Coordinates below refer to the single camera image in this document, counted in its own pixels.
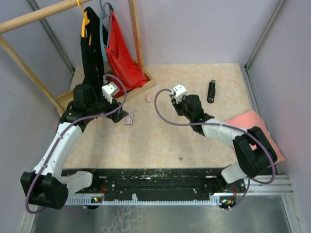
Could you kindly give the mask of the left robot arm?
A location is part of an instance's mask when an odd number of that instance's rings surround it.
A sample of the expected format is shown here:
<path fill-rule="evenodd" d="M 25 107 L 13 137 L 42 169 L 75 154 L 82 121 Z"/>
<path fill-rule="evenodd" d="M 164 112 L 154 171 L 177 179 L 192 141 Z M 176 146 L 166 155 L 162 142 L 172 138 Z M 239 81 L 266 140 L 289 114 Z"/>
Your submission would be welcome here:
<path fill-rule="evenodd" d="M 73 100 L 61 116 L 51 145 L 35 168 L 20 178 L 28 213 L 38 213 L 30 209 L 30 204 L 43 209 L 61 209 L 69 196 L 83 189 L 92 193 L 100 189 L 101 180 L 95 171 L 81 169 L 68 176 L 62 176 L 62 171 L 72 148 L 92 119 L 105 116 L 117 123 L 128 115 L 122 103 L 114 98 L 118 91 L 113 82 L 103 85 L 98 96 L 90 84 L 74 88 Z"/>

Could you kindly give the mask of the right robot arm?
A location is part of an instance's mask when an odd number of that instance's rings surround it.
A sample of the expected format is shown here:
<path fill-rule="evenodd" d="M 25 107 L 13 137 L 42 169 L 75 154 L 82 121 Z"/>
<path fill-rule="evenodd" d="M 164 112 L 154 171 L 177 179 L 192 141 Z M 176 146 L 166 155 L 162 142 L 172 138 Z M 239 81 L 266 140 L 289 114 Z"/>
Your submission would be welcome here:
<path fill-rule="evenodd" d="M 244 129 L 215 119 L 204 112 L 198 95 L 183 95 L 177 100 L 170 94 L 170 98 L 177 115 L 186 117 L 195 132 L 228 144 L 237 156 L 236 163 L 224 168 L 207 183 L 209 194 L 228 192 L 235 181 L 254 178 L 267 169 L 271 161 L 277 161 L 277 154 L 260 127 Z"/>

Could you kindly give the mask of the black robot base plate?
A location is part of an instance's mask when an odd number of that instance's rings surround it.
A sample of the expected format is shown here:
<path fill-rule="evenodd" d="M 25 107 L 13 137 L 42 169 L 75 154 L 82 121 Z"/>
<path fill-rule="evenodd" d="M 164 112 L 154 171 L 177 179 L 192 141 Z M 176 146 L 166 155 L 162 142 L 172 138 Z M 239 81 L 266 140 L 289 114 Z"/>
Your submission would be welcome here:
<path fill-rule="evenodd" d="M 209 200 L 207 183 L 221 168 L 88 168 L 95 176 L 90 187 L 78 194 L 103 194 L 104 200 L 131 200 L 135 194 L 139 201 Z M 228 195 L 245 191 L 244 180 L 237 180 L 227 189 L 216 193 Z"/>

